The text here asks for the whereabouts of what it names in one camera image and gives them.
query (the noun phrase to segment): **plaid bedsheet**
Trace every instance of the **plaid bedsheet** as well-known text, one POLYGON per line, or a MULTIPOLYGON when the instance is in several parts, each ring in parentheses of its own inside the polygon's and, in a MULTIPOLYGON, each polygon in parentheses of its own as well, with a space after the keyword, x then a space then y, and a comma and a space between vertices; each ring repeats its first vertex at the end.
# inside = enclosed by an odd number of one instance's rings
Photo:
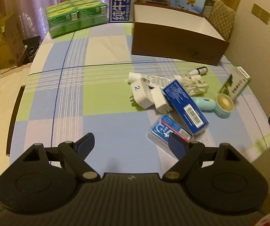
MULTIPOLYGON (((129 72, 171 77, 201 64, 131 54, 132 24, 105 24, 44 39, 32 64, 16 119, 12 163, 33 143, 54 147, 92 132, 95 148, 86 162, 104 172, 162 175, 175 162, 147 138, 161 116, 154 109, 132 106, 129 72)), ((223 57, 207 66, 203 80, 214 98, 231 70, 223 57)), ((235 103, 228 119, 205 113, 207 130, 196 137, 206 146, 232 144, 249 161, 270 147, 268 120, 249 88, 235 103)))

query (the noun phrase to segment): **wall light switch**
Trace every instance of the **wall light switch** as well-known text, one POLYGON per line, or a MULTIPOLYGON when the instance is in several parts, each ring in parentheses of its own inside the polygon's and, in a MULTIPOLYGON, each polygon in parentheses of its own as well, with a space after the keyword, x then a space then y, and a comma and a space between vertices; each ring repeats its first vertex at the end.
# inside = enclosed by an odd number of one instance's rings
POLYGON ((259 5, 254 4, 251 13, 259 18, 259 16, 261 15, 262 10, 263 9, 259 5))
POLYGON ((263 9, 259 18, 262 22, 268 24, 270 21, 270 13, 268 13, 266 10, 263 9))

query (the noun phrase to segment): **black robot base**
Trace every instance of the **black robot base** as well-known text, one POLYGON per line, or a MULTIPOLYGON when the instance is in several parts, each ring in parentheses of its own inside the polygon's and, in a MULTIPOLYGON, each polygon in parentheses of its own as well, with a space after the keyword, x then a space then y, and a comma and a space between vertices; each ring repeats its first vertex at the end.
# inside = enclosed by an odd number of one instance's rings
POLYGON ((157 173, 100 176, 86 163, 94 136, 33 144, 0 176, 0 226, 252 226, 268 193, 265 178, 230 144, 186 147, 157 173), (50 165, 59 161, 62 168, 50 165), (213 165, 202 167, 204 161, 213 165))

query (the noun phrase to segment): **white plastic part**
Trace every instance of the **white plastic part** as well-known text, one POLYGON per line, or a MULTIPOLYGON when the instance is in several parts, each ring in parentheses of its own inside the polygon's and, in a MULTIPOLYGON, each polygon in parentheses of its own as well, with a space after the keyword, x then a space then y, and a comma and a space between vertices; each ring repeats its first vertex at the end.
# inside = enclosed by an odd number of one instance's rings
POLYGON ((133 73, 133 72, 129 73, 128 82, 134 82, 134 81, 137 81, 138 79, 142 79, 150 87, 159 86, 161 89, 165 88, 167 85, 169 85, 172 82, 171 79, 160 77, 160 76, 153 76, 153 75, 133 73))
POLYGON ((209 85, 205 84, 204 81, 199 80, 199 76, 192 76, 192 78, 187 82, 187 84, 183 84, 182 86, 186 90, 186 92, 192 97, 200 94, 205 94, 208 91, 209 85))
POLYGON ((128 78, 129 83, 135 82, 139 79, 141 79, 140 73, 129 72, 129 78, 128 78))
POLYGON ((186 75, 174 75, 173 77, 175 80, 177 80, 181 85, 188 83, 190 80, 188 76, 186 75))
POLYGON ((199 81, 202 79, 202 77, 200 75, 194 75, 194 76, 191 76, 190 77, 192 80, 196 80, 196 81, 199 81))
POLYGON ((173 109, 169 106, 166 98, 163 95, 162 89, 160 87, 155 87, 151 90, 153 102, 155 104, 156 110, 160 113, 166 115, 173 109))
POLYGON ((147 109, 154 104, 151 90, 142 79, 134 81, 131 88, 135 102, 142 108, 147 109))

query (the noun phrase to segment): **blue line on sheet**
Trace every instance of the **blue line on sheet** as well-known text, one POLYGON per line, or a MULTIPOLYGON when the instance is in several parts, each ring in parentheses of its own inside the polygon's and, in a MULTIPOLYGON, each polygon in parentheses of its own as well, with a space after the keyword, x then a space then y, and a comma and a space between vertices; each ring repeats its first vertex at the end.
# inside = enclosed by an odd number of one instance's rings
MULTIPOLYGON (((58 89, 57 89, 57 95, 56 95, 56 101, 55 101, 55 110, 53 112, 53 126, 54 126, 54 123, 55 123, 55 116, 56 116, 56 105, 57 105, 57 99, 58 99, 58 94, 59 94, 59 88, 60 88, 60 82, 61 82, 61 77, 62 77, 62 73, 63 73, 63 67, 64 67, 64 64, 65 64, 65 60, 66 60, 66 57, 67 57, 67 54, 68 54, 68 51, 69 51, 69 48, 70 48, 70 45, 71 45, 71 42, 72 42, 72 39, 74 37, 74 33, 73 32, 73 36, 70 40, 70 43, 69 43, 69 46, 68 46, 68 49, 67 49, 67 52, 65 54, 65 58, 63 60, 63 65, 62 65, 62 69, 61 69, 61 73, 60 73, 60 80, 59 80, 59 85, 58 85, 58 89)), ((53 126, 52 126, 52 129, 51 129, 51 141, 50 141, 50 147, 53 146, 53 126)))
MULTIPOLYGON (((109 63, 109 64, 92 64, 92 65, 80 65, 80 66, 63 67, 61 69, 72 69, 72 68, 91 67, 91 66, 103 66, 103 65, 137 64, 137 63, 178 63, 178 61, 171 61, 171 62, 169 62, 169 61, 150 61, 150 62, 130 62, 130 63, 123 63, 122 62, 122 63, 109 63)), ((29 74, 29 76, 35 75, 35 74, 39 74, 39 73, 50 72, 50 71, 54 71, 54 70, 59 70, 59 69, 52 69, 52 70, 47 70, 47 71, 40 71, 40 72, 29 74)))

